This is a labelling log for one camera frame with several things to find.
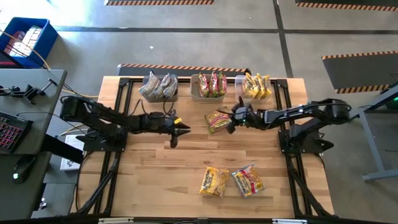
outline hazard stripe tape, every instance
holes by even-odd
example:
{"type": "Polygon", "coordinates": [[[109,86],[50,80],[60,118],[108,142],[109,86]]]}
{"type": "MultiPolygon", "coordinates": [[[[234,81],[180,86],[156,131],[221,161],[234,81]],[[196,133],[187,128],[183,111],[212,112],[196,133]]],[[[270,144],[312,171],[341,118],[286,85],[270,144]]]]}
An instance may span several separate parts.
{"type": "Polygon", "coordinates": [[[342,58],[342,57],[363,57],[373,55],[387,55],[387,54],[398,54],[398,50],[389,50],[385,52],[369,52],[369,53],[354,53],[354,54],[341,54],[341,55],[327,55],[322,56],[322,60],[331,58],[342,58]]]}
{"type": "Polygon", "coordinates": [[[339,88],[336,91],[337,94],[344,94],[344,93],[362,93],[362,92],[369,92],[369,91],[381,91],[389,88],[390,85],[372,85],[372,86],[357,86],[357,87],[350,87],[350,88],[339,88]]]}
{"type": "Polygon", "coordinates": [[[327,3],[296,3],[298,7],[315,7],[324,9],[355,9],[355,10],[371,10],[371,11],[395,11],[398,12],[398,6],[367,6],[355,4],[327,4],[327,3]]]}
{"type": "Polygon", "coordinates": [[[196,66],[173,66],[173,65],[142,65],[122,63],[119,67],[129,68],[167,68],[167,69],[181,69],[181,70],[208,70],[208,71],[223,71],[223,72],[244,72],[245,68],[213,68],[213,67],[196,67],[196,66]]]}
{"type": "Polygon", "coordinates": [[[128,0],[105,1],[105,6],[171,6],[171,5],[209,5],[214,0],[128,0]]]}

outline plastic bin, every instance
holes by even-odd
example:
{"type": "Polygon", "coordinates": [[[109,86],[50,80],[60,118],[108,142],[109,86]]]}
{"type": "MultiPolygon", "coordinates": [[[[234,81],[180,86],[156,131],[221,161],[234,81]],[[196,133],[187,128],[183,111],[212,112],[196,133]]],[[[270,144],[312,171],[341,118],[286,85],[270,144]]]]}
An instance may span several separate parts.
{"type": "Polygon", "coordinates": [[[243,89],[242,89],[242,82],[245,79],[244,75],[237,75],[235,77],[235,96],[238,99],[239,96],[242,96],[243,101],[245,102],[250,102],[250,103],[265,103],[270,96],[272,95],[272,93],[270,95],[268,95],[267,97],[265,97],[264,99],[252,99],[252,98],[248,98],[246,96],[243,95],[243,89]]]}
{"type": "MultiPolygon", "coordinates": [[[[163,78],[164,78],[166,75],[155,75],[155,76],[156,76],[160,81],[162,81],[163,78]]],[[[142,86],[144,86],[144,85],[148,82],[148,79],[149,79],[149,75],[144,76],[144,79],[142,79],[142,86]]],[[[153,98],[147,98],[145,95],[141,95],[141,96],[143,96],[143,97],[145,98],[145,100],[148,101],[148,103],[163,103],[164,100],[165,100],[165,98],[153,99],[153,98]]],[[[173,97],[167,98],[166,102],[176,102],[177,100],[178,100],[178,85],[177,85],[177,89],[175,90],[174,96],[173,96],[173,97]]]]}
{"type": "MultiPolygon", "coordinates": [[[[206,79],[210,80],[211,75],[205,74],[206,79]]],[[[199,92],[199,74],[195,74],[191,76],[191,96],[192,100],[195,102],[222,102],[224,100],[224,96],[219,97],[201,97],[199,92]]]]}
{"type": "MultiPolygon", "coordinates": [[[[51,51],[52,46],[54,45],[55,40],[58,37],[57,31],[55,31],[55,29],[51,26],[48,19],[14,17],[11,19],[10,23],[8,23],[4,31],[10,35],[14,35],[15,32],[19,30],[26,33],[32,26],[38,26],[39,28],[43,28],[36,41],[36,44],[33,46],[33,49],[37,53],[39,53],[44,59],[46,59],[51,51]]],[[[0,49],[4,50],[7,46],[6,43],[8,43],[9,41],[10,37],[6,36],[5,34],[1,34],[0,49]]],[[[12,57],[25,67],[40,68],[44,64],[44,62],[40,59],[39,56],[37,56],[35,52],[31,52],[29,55],[29,58],[31,58],[32,60],[29,60],[24,56],[12,57]]]]}

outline gray desk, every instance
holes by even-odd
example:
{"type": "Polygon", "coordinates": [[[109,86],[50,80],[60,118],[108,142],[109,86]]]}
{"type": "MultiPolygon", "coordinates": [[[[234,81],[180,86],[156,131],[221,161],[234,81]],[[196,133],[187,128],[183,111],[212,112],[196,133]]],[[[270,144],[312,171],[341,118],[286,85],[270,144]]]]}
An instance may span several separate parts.
{"type": "MultiPolygon", "coordinates": [[[[16,115],[23,111],[53,113],[67,73],[64,70],[0,69],[0,85],[4,88],[18,86],[24,91],[27,84],[43,88],[51,78],[58,86],[46,89],[46,96],[37,96],[35,105],[22,98],[0,96],[0,111],[16,115]]],[[[42,184],[51,153],[40,152],[45,133],[49,127],[51,114],[26,113],[20,117],[33,121],[32,129],[14,154],[0,154],[0,220],[30,218],[38,206],[42,184]],[[21,157],[18,154],[36,154],[37,159],[29,178],[23,184],[12,182],[12,170],[21,157]]]]}

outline snack bag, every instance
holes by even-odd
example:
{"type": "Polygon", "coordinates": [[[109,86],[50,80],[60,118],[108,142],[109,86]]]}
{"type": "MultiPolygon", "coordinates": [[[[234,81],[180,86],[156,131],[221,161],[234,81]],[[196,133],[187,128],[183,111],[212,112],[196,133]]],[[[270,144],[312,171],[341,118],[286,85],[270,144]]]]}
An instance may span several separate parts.
{"type": "Polygon", "coordinates": [[[226,94],[226,75],[222,72],[218,74],[218,95],[224,96],[226,94]]]}
{"type": "Polygon", "coordinates": [[[256,81],[250,75],[250,73],[246,73],[246,76],[242,82],[243,96],[246,98],[255,99],[257,94],[259,93],[259,86],[256,81]]]}
{"type": "Polygon", "coordinates": [[[257,85],[259,86],[259,93],[257,94],[256,98],[257,99],[263,99],[265,98],[266,94],[266,84],[265,84],[265,79],[260,76],[260,74],[257,73],[257,76],[254,78],[257,85]]]}
{"type": "Polygon", "coordinates": [[[271,95],[271,81],[269,80],[269,75],[266,75],[263,77],[264,80],[264,86],[266,88],[266,94],[263,95],[263,98],[271,95]]]}
{"type": "Polygon", "coordinates": [[[177,89],[178,78],[176,75],[171,75],[171,81],[168,87],[166,87],[163,91],[165,97],[172,97],[177,89]]]}
{"type": "Polygon", "coordinates": [[[217,97],[217,96],[218,96],[218,78],[216,72],[212,72],[209,83],[208,97],[217,97]]]}
{"type": "Polygon", "coordinates": [[[231,175],[244,198],[265,189],[257,171],[254,169],[254,164],[243,167],[243,169],[233,172],[231,175]]]}
{"type": "Polygon", "coordinates": [[[207,167],[199,194],[223,197],[225,183],[228,180],[228,174],[228,170],[219,170],[214,167],[207,167]]]}
{"type": "Polygon", "coordinates": [[[199,82],[200,97],[207,97],[209,94],[209,84],[207,84],[206,76],[202,73],[199,74],[199,82]]]}
{"type": "Polygon", "coordinates": [[[149,72],[148,82],[139,89],[139,92],[148,98],[155,98],[155,89],[159,86],[160,80],[155,76],[153,71],[149,72]]]}
{"type": "Polygon", "coordinates": [[[171,82],[170,74],[167,74],[161,81],[160,85],[155,90],[156,98],[163,98],[164,96],[163,91],[170,84],[170,82],[171,82]]]}
{"type": "Polygon", "coordinates": [[[224,114],[219,111],[214,111],[211,114],[205,115],[205,119],[209,126],[210,134],[227,127],[227,125],[229,125],[231,122],[228,114],[224,114]]]}

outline keyboard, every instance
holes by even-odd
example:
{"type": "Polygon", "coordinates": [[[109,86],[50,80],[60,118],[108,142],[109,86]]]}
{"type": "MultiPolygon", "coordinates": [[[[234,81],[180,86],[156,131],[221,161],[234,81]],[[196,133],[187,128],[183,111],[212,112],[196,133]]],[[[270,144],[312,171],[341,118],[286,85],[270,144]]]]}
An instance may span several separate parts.
{"type": "Polygon", "coordinates": [[[0,112],[0,151],[13,153],[29,132],[33,121],[0,112]]]}

